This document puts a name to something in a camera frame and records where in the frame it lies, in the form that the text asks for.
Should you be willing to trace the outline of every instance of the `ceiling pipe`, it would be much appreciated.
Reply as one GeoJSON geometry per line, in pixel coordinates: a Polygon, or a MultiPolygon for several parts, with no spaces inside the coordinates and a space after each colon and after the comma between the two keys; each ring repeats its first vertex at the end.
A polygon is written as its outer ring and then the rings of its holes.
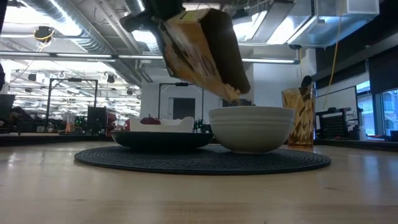
{"type": "Polygon", "coordinates": [[[119,20],[118,15],[116,15],[114,9],[109,5],[109,3],[102,0],[92,0],[92,2],[105,16],[106,21],[110,24],[118,36],[120,36],[124,44],[127,45],[131,52],[134,54],[139,54],[140,52],[138,50],[138,44],[132,37],[132,34],[127,33],[124,29],[120,29],[120,26],[117,26],[116,23],[111,19],[111,17],[113,17],[114,19],[117,19],[117,21],[119,20]]]}
{"type": "MultiPolygon", "coordinates": [[[[137,41],[134,39],[133,35],[124,29],[121,29],[121,25],[119,24],[119,16],[116,14],[115,10],[113,7],[110,5],[109,2],[103,1],[103,0],[93,0],[94,4],[96,5],[97,9],[99,9],[102,14],[104,14],[106,21],[110,24],[110,26],[114,29],[114,31],[120,36],[122,41],[127,45],[127,47],[134,53],[134,54],[141,54],[139,51],[139,46],[137,41]]],[[[140,64],[140,61],[136,61],[136,68],[140,64]]],[[[145,72],[142,70],[136,69],[138,73],[140,73],[141,77],[147,82],[147,83],[153,83],[153,80],[146,75],[145,72]]]]}
{"type": "MultiPolygon", "coordinates": [[[[91,54],[115,54],[116,51],[93,27],[87,18],[70,2],[64,0],[24,0],[26,5],[45,16],[49,16],[59,24],[71,25],[81,29],[80,37],[87,40],[73,40],[91,54]]],[[[140,85],[142,78],[127,63],[117,60],[106,62],[113,67],[128,83],[140,85]]]]}
{"type": "MultiPolygon", "coordinates": [[[[145,5],[142,0],[124,0],[127,6],[127,10],[133,16],[137,16],[138,14],[142,13],[145,10],[145,5]]],[[[152,55],[160,55],[159,46],[157,43],[145,43],[148,46],[149,51],[152,55]]]]}
{"type": "MultiPolygon", "coordinates": [[[[1,32],[0,37],[2,38],[29,38],[34,37],[32,33],[23,33],[23,32],[1,32]]],[[[89,40],[89,37],[80,37],[80,36],[70,36],[70,35],[62,35],[55,34],[51,36],[52,39],[65,39],[65,40],[89,40]]]]}

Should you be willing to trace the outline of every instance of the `round placemat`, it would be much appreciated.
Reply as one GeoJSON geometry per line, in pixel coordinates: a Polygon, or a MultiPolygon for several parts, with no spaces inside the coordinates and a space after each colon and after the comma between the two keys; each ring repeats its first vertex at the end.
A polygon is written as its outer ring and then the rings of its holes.
{"type": "Polygon", "coordinates": [[[158,153],[128,147],[101,147],[75,154],[89,165],[113,169],[188,175],[253,175],[319,169],[330,164],[327,156],[277,149],[267,154],[234,154],[222,146],[207,146],[191,152],[158,153]]]}

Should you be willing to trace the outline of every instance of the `white bowl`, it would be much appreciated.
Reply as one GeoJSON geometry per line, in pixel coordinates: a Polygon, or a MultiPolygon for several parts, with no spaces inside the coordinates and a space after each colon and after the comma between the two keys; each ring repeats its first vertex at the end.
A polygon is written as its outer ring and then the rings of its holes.
{"type": "Polygon", "coordinates": [[[279,148],[289,136],[295,111],[263,106],[235,106],[209,112],[213,134],[237,153],[265,153],[279,148]]]}

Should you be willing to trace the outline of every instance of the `wooden table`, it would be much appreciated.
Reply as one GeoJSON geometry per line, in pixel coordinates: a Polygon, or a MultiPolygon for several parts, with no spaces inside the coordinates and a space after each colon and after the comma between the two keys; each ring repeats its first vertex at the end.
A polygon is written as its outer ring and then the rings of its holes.
{"type": "Polygon", "coordinates": [[[330,146],[330,167],[188,176],[74,162],[112,142],[0,147],[1,223],[398,223],[398,154],[330,146]]]}

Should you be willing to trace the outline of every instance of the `white container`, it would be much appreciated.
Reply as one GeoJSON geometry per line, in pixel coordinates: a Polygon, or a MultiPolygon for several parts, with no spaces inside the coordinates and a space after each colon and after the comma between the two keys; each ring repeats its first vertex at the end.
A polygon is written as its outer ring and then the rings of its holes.
{"type": "Polygon", "coordinates": [[[237,153],[265,153],[287,140],[295,111],[287,108],[235,106],[209,112],[218,142],[237,153]]]}
{"type": "Polygon", "coordinates": [[[130,131],[192,133],[195,120],[192,117],[184,119],[161,119],[161,124],[141,124],[140,119],[130,116],[130,131]]]}

